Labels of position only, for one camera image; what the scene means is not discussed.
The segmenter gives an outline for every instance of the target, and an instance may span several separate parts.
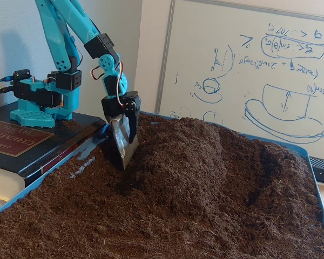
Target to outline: white wall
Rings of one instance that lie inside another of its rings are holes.
[[[35,1],[0,0],[0,78],[30,69],[44,79],[53,68]],[[14,100],[12,93],[1,94],[0,106]]]
[[[80,0],[99,30],[108,33],[124,62],[130,89],[136,75],[142,0]],[[83,83],[77,112],[103,116],[102,82],[90,78],[90,69],[98,65],[76,41],[84,55],[80,69]],[[0,0],[0,78],[14,70],[30,69],[38,79],[56,68],[46,43],[41,19],[34,0]],[[0,95],[0,106],[16,100],[12,93]]]
[[[124,73],[129,81],[129,90],[134,89],[142,0],[79,0],[84,10],[101,33],[107,33],[120,55]],[[90,70],[98,65],[92,60],[82,44],[78,44],[84,55],[80,69],[83,82],[80,91],[80,108],[77,112],[104,118],[101,100],[106,96],[101,80],[94,81]]]
[[[324,0],[232,0],[278,10],[324,16]],[[171,0],[143,0],[135,90],[142,98],[142,110],[156,111]]]

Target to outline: teal robot base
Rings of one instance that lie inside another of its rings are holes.
[[[56,88],[55,81],[47,83],[31,78],[20,80],[22,77],[28,77],[28,70],[16,71],[15,74],[18,75],[16,84],[20,84],[22,90],[16,94],[18,109],[11,111],[11,120],[24,127],[53,128],[55,120],[72,119],[72,113],[79,106],[79,87],[66,90]],[[40,103],[29,100],[36,97]]]

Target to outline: teal robotic arm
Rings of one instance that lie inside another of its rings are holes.
[[[117,116],[127,117],[132,143],[137,134],[140,98],[135,91],[127,92],[123,65],[113,49],[112,40],[107,34],[100,33],[77,0],[35,2],[57,70],[43,81],[31,78],[29,70],[14,72],[13,91],[18,98],[18,109],[11,112],[11,119],[22,126],[54,127],[55,120],[72,118],[72,112],[79,103],[82,72],[78,66],[83,57],[79,57],[70,27],[89,55],[93,59],[98,58],[97,68],[104,70],[102,82],[107,96],[102,105],[107,120]]]

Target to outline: whiteboard frame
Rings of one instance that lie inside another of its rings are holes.
[[[176,1],[180,1],[180,0],[172,0],[172,2],[171,2],[171,11],[170,11],[170,14],[169,14],[169,19],[168,19],[168,27],[167,27],[168,29],[167,29],[167,36],[166,36],[166,44],[165,44],[165,48],[164,48],[164,55],[163,55],[162,68],[161,68],[161,74],[160,74],[160,81],[159,81],[158,92],[157,92],[157,103],[156,103],[156,108],[155,108],[155,113],[157,113],[157,114],[160,114],[160,110],[161,110],[164,78],[165,78],[166,68],[167,68],[168,51],[169,51],[169,45],[170,45],[170,36],[171,36],[171,33],[172,33],[173,17],[174,17],[174,10],[175,10]],[[219,5],[219,6],[243,9],[243,10],[248,10],[248,11],[272,13],[272,14],[275,14],[275,15],[283,15],[283,16],[302,18],[302,19],[310,19],[310,20],[324,22],[324,16],[317,16],[317,15],[312,15],[312,14],[291,12],[291,11],[283,11],[283,10],[272,9],[272,8],[263,8],[263,7],[253,6],[253,5],[233,4],[233,3],[229,3],[229,2],[216,1],[216,0],[182,0],[182,1],[196,2],[196,3],[202,3],[202,4]]]

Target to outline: connector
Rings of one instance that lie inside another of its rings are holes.
[[[4,88],[0,89],[0,94],[8,93],[8,92],[11,92],[11,91],[13,91],[13,86],[4,87]]]

